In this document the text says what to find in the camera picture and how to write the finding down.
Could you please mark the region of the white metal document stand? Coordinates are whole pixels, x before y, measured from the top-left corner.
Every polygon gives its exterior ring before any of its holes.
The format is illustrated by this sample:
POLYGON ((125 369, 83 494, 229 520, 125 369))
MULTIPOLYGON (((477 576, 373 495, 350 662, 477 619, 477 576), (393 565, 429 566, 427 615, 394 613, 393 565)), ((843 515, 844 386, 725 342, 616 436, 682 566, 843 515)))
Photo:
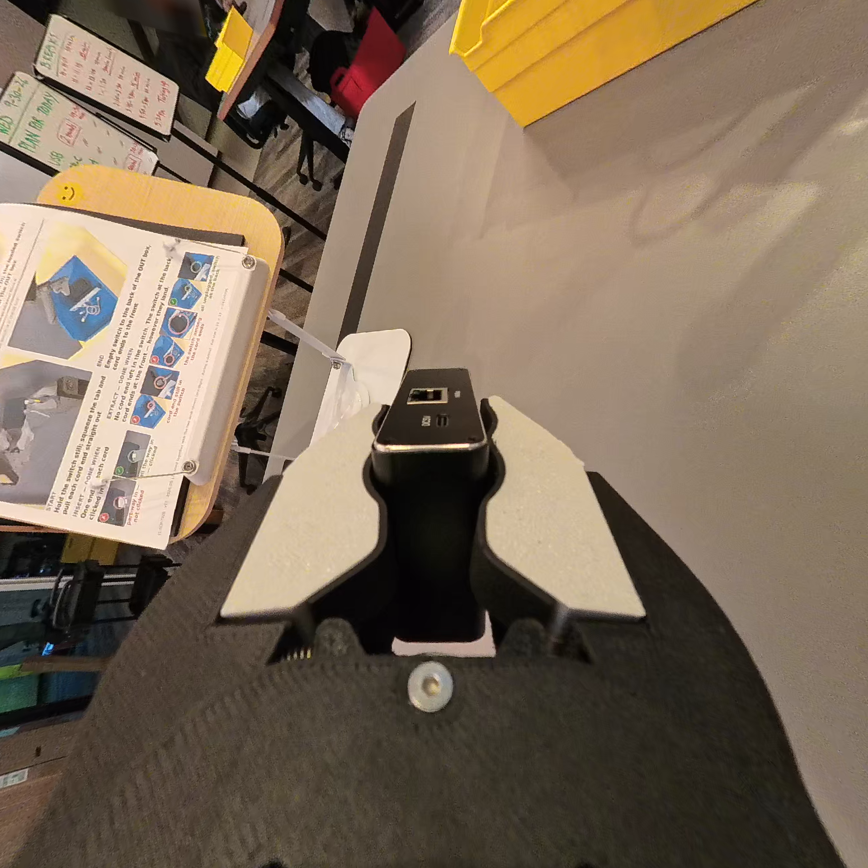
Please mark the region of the white metal document stand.
MULTIPOLYGON (((406 330, 349 333, 333 349, 275 309, 268 311, 267 318, 298 340, 296 344, 287 343, 283 352, 297 351, 301 345, 307 345, 330 364, 309 445, 368 406, 387 406, 394 402, 410 357, 410 334, 406 330)), ((256 450, 243 445, 239 433, 233 436, 231 444, 223 443, 223 428, 233 420, 229 400, 241 389, 241 362, 242 359, 236 359, 235 353, 231 353, 229 360, 218 367, 218 377, 210 386, 212 401, 194 418, 193 433, 177 460, 176 471, 192 485, 206 485, 215 479, 229 450, 242 457, 267 458, 271 470, 266 471, 266 476, 281 472, 304 450, 300 448, 289 454, 289 447, 279 439, 274 440, 269 452, 256 450)))

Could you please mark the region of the whiteboard with green writing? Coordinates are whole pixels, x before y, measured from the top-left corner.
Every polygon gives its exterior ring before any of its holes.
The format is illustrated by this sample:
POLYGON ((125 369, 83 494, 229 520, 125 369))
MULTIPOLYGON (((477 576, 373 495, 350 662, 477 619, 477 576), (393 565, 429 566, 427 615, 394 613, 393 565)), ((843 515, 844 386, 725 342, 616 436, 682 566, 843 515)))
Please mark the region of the whiteboard with green writing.
POLYGON ((52 174, 97 165, 153 176, 159 164, 153 147, 24 72, 2 90, 1 143, 52 174))

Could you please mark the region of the small yellow parts bin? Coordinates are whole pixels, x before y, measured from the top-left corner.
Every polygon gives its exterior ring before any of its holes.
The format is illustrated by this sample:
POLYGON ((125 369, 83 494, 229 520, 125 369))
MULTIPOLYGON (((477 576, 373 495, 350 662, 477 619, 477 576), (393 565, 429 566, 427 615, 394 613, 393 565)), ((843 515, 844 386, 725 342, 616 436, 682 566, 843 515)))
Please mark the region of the small yellow parts bin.
POLYGON ((234 5, 227 13, 214 41, 215 53, 205 78, 221 93, 230 91, 245 64, 254 30, 244 18, 241 8, 234 5))

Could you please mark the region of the brown background work table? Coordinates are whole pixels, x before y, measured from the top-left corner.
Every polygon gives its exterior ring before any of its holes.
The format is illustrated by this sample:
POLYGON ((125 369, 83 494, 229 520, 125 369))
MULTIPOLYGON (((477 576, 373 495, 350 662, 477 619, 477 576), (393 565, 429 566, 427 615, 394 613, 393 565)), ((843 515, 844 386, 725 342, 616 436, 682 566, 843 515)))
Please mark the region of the brown background work table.
POLYGON ((244 18, 253 29, 241 70, 223 93, 217 116, 244 144, 262 149, 282 129, 300 131, 296 176, 313 191, 323 189, 314 176, 316 148, 326 149, 341 165, 349 156, 342 136, 347 120, 329 96, 317 91, 295 72, 299 54, 306 55, 323 27, 310 13, 312 2, 244 2, 244 18), (255 96, 273 104, 276 117, 256 126, 243 116, 241 105, 255 96))

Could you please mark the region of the whiteboard with red writing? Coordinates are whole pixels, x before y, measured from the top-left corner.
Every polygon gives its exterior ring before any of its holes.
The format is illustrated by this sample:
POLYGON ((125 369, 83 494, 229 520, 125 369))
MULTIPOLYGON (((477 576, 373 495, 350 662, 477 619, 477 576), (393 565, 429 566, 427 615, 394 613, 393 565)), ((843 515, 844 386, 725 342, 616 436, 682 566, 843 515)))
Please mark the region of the whiteboard with red writing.
POLYGON ((173 135, 177 83, 64 16, 49 15, 33 70, 60 92, 143 133, 165 142, 173 135))

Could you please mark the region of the red storage bag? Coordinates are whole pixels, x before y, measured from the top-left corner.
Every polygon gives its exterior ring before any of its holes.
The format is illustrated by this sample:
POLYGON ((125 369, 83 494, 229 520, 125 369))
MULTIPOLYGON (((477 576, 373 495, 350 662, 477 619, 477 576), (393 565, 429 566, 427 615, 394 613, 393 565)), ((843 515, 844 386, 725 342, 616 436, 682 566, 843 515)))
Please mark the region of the red storage bag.
POLYGON ((348 67, 339 67, 331 76, 331 101, 344 116, 356 121, 364 103, 400 68, 406 57, 406 47, 374 8, 352 62, 348 67))

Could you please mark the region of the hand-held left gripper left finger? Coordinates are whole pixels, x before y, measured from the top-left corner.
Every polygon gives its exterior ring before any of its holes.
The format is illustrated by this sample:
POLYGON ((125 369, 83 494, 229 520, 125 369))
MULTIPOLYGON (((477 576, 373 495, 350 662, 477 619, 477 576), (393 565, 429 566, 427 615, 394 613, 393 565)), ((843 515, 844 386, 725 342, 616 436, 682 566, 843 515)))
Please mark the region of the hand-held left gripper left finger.
POLYGON ((383 500, 371 482, 375 422, 367 406, 309 445, 284 471, 222 603, 221 626, 288 625, 311 644, 340 620, 362 639, 388 606, 383 500))

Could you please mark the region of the black ethernet splitter box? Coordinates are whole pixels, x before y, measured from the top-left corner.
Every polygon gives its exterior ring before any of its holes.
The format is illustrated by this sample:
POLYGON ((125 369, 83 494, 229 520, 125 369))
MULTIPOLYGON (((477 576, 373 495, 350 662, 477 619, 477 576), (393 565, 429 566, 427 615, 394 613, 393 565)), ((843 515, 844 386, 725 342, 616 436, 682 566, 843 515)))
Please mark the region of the black ethernet splitter box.
POLYGON ((372 477, 396 556, 396 638, 470 643, 485 615, 471 585, 490 441, 464 367, 409 370, 378 424, 372 477))

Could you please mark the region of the large yellow plastic bin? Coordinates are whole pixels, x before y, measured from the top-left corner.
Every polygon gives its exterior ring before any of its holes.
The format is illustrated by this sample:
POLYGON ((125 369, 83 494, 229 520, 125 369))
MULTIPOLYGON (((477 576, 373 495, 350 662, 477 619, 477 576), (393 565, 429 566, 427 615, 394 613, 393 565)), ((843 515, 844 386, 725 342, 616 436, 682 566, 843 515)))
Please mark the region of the large yellow plastic bin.
POLYGON ((527 127, 752 1, 464 1, 450 40, 527 127))

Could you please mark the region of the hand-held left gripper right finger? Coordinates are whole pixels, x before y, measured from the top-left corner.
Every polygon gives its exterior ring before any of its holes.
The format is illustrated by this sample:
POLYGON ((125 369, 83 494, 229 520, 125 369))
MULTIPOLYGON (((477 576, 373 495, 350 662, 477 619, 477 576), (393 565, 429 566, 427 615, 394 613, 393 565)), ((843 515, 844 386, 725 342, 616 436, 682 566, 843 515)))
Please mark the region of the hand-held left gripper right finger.
POLYGON ((574 623, 637 624, 646 608, 594 492, 565 442, 500 396, 480 413, 490 475, 475 530, 475 599, 495 648, 519 622, 559 643, 574 623))

